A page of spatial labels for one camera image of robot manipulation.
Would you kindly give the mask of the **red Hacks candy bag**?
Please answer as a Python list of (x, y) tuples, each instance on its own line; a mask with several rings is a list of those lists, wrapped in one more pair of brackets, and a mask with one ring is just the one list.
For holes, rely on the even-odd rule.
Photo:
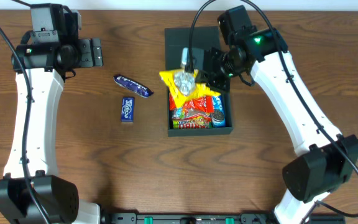
[(211, 96), (204, 96), (201, 98), (193, 99), (187, 101), (181, 108), (200, 110), (205, 113), (212, 113), (214, 111), (213, 98)]

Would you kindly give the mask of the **yellow Hacks candy bag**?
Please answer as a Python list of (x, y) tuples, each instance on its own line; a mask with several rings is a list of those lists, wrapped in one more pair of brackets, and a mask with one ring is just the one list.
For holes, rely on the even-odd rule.
[(168, 87), (176, 107), (181, 108), (187, 101), (204, 96), (220, 96), (217, 91), (207, 87), (205, 83), (196, 83), (198, 70), (193, 73), (184, 69), (166, 70), (159, 73), (162, 81)]

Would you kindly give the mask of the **blue Oreo cookie pack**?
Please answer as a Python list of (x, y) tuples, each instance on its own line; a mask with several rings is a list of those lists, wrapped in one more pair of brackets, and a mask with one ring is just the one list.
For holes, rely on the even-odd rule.
[(223, 98), (221, 95), (213, 96), (213, 112), (211, 113), (212, 124), (214, 128), (226, 126), (226, 116), (224, 112)]

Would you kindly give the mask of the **dark blue snack wrapper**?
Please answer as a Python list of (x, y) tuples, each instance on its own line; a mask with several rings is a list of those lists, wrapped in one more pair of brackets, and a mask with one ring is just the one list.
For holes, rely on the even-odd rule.
[(143, 98), (148, 98), (153, 95), (153, 91), (150, 88), (123, 75), (115, 75), (114, 81), (119, 86), (130, 90)]

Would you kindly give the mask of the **Haribo sour worms bag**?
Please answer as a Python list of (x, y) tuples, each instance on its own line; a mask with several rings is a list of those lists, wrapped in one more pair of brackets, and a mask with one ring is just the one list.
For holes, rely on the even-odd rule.
[(173, 129), (209, 129), (212, 118), (209, 113), (196, 109), (171, 110)]

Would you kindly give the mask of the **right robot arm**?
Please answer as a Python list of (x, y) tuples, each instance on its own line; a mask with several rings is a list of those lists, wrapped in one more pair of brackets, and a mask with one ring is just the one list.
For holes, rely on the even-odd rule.
[(276, 223), (309, 223), (325, 198), (358, 174), (358, 139), (343, 136), (328, 120), (299, 76), (288, 45), (272, 25), (259, 30), (244, 6), (225, 11), (218, 24), (229, 51), (211, 49), (203, 58), (190, 58), (197, 81), (227, 93), (239, 77), (258, 84), (283, 121), (296, 159), (285, 166), (286, 192), (274, 208)]

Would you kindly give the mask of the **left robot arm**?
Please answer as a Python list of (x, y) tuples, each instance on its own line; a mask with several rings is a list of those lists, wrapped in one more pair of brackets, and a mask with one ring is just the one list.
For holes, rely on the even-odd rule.
[(30, 6), (32, 29), (12, 47), (17, 113), (0, 179), (0, 213), (10, 223), (103, 223), (96, 203), (81, 200), (60, 178), (55, 153), (57, 111), (78, 68), (103, 65), (101, 41), (80, 39), (81, 16), (61, 4)]

